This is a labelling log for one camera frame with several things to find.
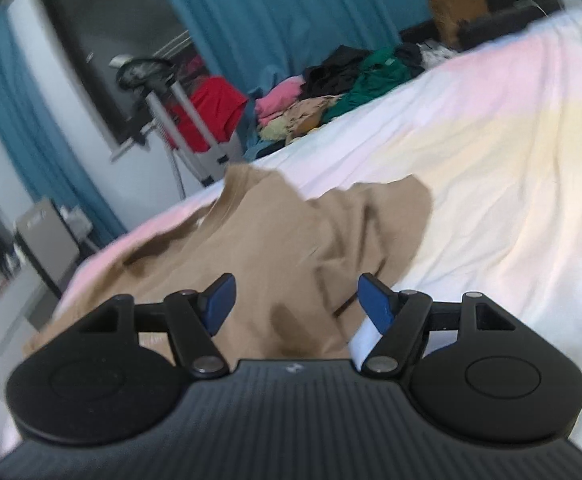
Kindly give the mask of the green garment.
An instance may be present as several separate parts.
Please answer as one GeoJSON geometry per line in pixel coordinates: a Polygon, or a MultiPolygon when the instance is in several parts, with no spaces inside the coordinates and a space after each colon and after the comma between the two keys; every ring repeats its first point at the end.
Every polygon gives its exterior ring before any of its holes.
{"type": "Polygon", "coordinates": [[[415,44],[398,44],[372,52],[359,65],[352,89],[325,110],[320,123],[326,125],[418,77],[425,70],[422,63],[420,48],[415,44]]]}

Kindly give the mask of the blue curtain left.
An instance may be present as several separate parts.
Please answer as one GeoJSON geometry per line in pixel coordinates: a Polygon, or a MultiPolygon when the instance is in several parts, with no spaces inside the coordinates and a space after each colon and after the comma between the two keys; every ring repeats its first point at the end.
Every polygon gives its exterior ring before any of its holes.
{"type": "Polygon", "coordinates": [[[109,244],[126,233],[122,221],[64,139],[0,6],[0,142],[33,198],[80,207],[96,240],[109,244]]]}

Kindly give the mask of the blue curtain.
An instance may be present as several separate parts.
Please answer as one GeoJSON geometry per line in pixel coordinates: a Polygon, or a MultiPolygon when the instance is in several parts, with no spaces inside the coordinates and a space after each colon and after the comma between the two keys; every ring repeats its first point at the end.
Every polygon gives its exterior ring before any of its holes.
{"type": "Polygon", "coordinates": [[[255,98],[337,47],[378,50],[428,0],[169,0],[211,72],[255,98]]]}
{"type": "Polygon", "coordinates": [[[33,198],[80,207],[96,240],[109,244],[126,233],[122,221],[64,139],[0,6],[0,142],[33,198]]]}

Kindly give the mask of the pastel tie-dye bed sheet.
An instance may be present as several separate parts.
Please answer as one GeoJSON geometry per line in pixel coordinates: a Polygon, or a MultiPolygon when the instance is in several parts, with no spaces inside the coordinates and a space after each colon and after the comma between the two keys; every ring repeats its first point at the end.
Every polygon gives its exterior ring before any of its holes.
{"type": "MultiPolygon", "coordinates": [[[[444,301],[481,290],[582,370],[582,8],[453,58],[242,165],[276,171],[307,200],[417,178],[431,216],[407,272],[385,284],[444,301]]],[[[224,185],[124,237],[172,228],[224,185]]],[[[85,266],[72,284],[86,283],[85,266]]],[[[378,339],[365,315],[349,356],[327,360],[360,363],[378,339]]],[[[572,437],[582,449],[582,414],[572,437]]]]}

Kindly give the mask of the dark window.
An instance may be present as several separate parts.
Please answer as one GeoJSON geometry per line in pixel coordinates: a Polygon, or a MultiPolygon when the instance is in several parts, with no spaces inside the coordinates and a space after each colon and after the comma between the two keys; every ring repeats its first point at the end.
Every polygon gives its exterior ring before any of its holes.
{"type": "Polygon", "coordinates": [[[119,146],[149,120],[137,96],[116,82],[118,55],[167,58],[191,91],[209,70],[169,0],[42,0],[82,86],[119,146]]]}

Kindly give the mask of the tan zip-up shirt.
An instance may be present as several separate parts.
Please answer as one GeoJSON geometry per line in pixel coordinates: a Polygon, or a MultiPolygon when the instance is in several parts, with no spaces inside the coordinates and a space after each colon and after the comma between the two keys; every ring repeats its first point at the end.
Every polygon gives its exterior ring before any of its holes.
{"type": "Polygon", "coordinates": [[[235,307],[215,336],[226,360],[345,359],[364,312],[361,274],[387,284],[409,269],[432,212],[415,177],[357,183],[307,200],[276,171],[233,166],[221,195],[175,226],[124,237],[85,266],[62,313],[26,345],[35,352],[99,304],[139,304],[236,278],[235,307]]]}

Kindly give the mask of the blue curtain right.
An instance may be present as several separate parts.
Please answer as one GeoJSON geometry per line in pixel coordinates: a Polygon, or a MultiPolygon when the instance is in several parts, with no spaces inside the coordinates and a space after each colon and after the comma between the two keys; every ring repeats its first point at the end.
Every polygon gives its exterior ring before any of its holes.
{"type": "Polygon", "coordinates": [[[211,72],[255,98],[337,47],[378,50],[428,0],[169,0],[211,72]]]}

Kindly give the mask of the black garment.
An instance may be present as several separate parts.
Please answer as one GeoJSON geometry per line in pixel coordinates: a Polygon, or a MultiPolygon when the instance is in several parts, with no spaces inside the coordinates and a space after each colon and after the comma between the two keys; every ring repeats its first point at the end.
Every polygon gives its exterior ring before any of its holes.
{"type": "Polygon", "coordinates": [[[300,99],[320,96],[339,96],[353,88],[359,74],[359,65],[371,54],[370,50],[340,46],[318,65],[303,72],[304,84],[300,99]]]}

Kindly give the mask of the black sofa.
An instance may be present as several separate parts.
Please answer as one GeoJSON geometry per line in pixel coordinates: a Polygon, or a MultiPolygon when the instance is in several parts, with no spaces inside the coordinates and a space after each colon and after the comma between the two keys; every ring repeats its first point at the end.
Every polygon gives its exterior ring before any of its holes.
{"type": "MultiPolygon", "coordinates": [[[[488,13],[474,21],[462,23],[458,32],[458,46],[448,48],[458,51],[471,50],[485,42],[522,32],[530,23],[563,9],[562,0],[486,1],[488,13]]],[[[443,44],[432,14],[428,21],[401,30],[399,36],[407,44],[423,44],[429,40],[443,44]]]]}

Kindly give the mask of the pink garment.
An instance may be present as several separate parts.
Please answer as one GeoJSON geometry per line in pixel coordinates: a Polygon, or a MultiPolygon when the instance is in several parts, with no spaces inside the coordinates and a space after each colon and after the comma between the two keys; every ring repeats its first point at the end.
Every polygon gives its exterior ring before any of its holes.
{"type": "Polygon", "coordinates": [[[261,128],[279,117],[291,106],[302,93],[305,83],[303,76],[293,76],[285,79],[263,98],[255,100],[255,114],[261,128]]]}

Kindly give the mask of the red garment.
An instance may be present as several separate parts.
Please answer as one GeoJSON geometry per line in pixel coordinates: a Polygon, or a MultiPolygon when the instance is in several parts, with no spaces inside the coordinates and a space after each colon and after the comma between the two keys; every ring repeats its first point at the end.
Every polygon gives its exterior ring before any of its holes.
{"type": "MultiPolygon", "coordinates": [[[[248,98],[220,76],[204,78],[189,100],[219,144],[230,141],[248,104],[248,98]]],[[[209,151],[209,144],[177,99],[169,99],[165,110],[194,153],[209,151]]]]}

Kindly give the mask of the brown paper bag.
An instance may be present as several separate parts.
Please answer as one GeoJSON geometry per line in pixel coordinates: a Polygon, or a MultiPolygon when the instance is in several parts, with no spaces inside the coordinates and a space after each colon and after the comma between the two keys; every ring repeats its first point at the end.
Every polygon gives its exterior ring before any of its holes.
{"type": "Polygon", "coordinates": [[[488,13],[486,0],[428,0],[433,22],[446,47],[458,46],[460,25],[488,13]]]}

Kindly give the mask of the silver tripod stand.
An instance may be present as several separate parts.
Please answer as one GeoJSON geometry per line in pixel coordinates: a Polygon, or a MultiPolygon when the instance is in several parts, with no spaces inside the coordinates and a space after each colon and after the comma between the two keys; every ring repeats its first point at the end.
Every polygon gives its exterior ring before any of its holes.
{"type": "Polygon", "coordinates": [[[122,91],[136,96],[135,107],[146,110],[150,122],[134,136],[142,144],[153,132],[164,144],[167,161],[172,169],[179,197],[187,197],[181,168],[186,168],[202,186],[207,188],[226,171],[230,155],[218,142],[207,123],[195,109],[178,79],[178,68],[168,58],[142,58],[130,54],[113,56],[109,66],[116,70],[116,84],[122,91]],[[202,157],[186,139],[181,125],[187,118],[207,146],[202,157]]]}

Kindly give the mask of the beige yellow garment pile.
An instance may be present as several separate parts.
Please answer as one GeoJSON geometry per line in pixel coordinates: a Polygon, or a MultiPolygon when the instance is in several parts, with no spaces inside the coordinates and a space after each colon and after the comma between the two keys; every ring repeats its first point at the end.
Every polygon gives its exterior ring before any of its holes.
{"type": "Polygon", "coordinates": [[[267,117],[259,126],[259,137],[264,141],[285,141],[306,136],[317,128],[325,111],[342,96],[317,96],[290,104],[285,110],[267,117]]]}

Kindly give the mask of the white black chair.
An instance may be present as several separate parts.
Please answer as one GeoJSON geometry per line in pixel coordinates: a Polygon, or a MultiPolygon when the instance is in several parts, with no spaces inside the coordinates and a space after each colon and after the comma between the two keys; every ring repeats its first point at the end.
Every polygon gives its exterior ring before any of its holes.
{"type": "Polygon", "coordinates": [[[88,235],[76,236],[60,210],[45,197],[35,203],[14,224],[14,239],[26,260],[48,289],[60,299],[78,265],[97,247],[88,235]]]}

